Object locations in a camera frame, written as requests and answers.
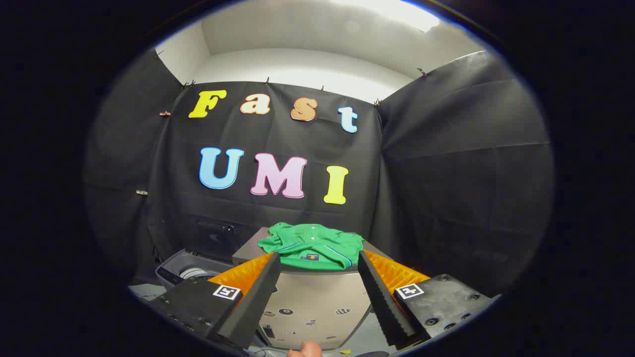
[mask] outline black plastic bracket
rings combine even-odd
[[[197,277],[183,280],[150,306],[190,333],[249,348],[281,270],[280,255],[274,253],[244,297],[238,288]]]
[[[463,323],[492,303],[491,298],[448,274],[402,286],[393,296],[416,329],[423,328],[430,337]]]
[[[236,306],[227,321],[220,327],[219,335],[242,348],[249,348],[249,343],[258,329],[258,323],[269,302],[271,292],[276,287],[281,271],[280,254],[274,253],[243,301]]]
[[[389,346],[408,345],[410,341],[418,339],[419,333],[408,321],[390,291],[384,285],[375,267],[364,251],[359,252],[358,272],[368,292],[368,298],[375,310],[377,320],[382,328]]]

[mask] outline pink letter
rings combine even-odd
[[[258,173],[256,184],[251,188],[252,194],[259,196],[267,194],[269,192],[265,187],[265,179],[267,179],[274,195],[280,191],[282,184],[286,181],[286,187],[282,191],[284,197],[304,197],[304,192],[302,192],[302,171],[308,162],[305,158],[298,156],[290,158],[282,171],[278,169],[276,159],[272,154],[261,152],[256,154],[256,160],[258,161]]]

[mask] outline ceiling light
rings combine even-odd
[[[439,19],[417,5],[400,0],[331,0],[334,3],[360,6],[384,17],[414,26],[426,32],[439,25]]]

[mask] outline orange foam pad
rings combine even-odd
[[[429,276],[423,275],[393,260],[384,258],[381,255],[371,253],[368,250],[364,250],[364,253],[375,267],[377,274],[379,274],[391,295],[396,288],[430,279]]]
[[[260,272],[267,265],[273,252],[263,255],[259,258],[244,262],[237,267],[233,267],[224,273],[214,276],[208,279],[208,281],[216,284],[231,286],[233,288],[239,288],[243,292],[243,298],[251,289],[251,286],[256,282],[256,279],[260,276]]]

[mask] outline finger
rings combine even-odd
[[[306,357],[303,353],[294,351],[292,349],[286,354],[286,357]]]
[[[300,352],[302,352],[305,357],[322,357],[322,348],[313,341],[303,342]]]

